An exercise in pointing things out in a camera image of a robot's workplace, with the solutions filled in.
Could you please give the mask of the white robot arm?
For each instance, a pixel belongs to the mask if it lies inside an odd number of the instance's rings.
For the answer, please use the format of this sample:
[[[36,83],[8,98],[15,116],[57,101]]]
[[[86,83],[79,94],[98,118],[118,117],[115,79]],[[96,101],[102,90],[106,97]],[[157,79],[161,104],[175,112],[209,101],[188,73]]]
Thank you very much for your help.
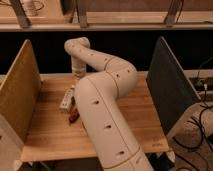
[[[92,50],[85,37],[64,43],[72,69],[80,78],[74,98],[104,171],[154,171],[120,111],[117,100],[138,81],[130,62]]]

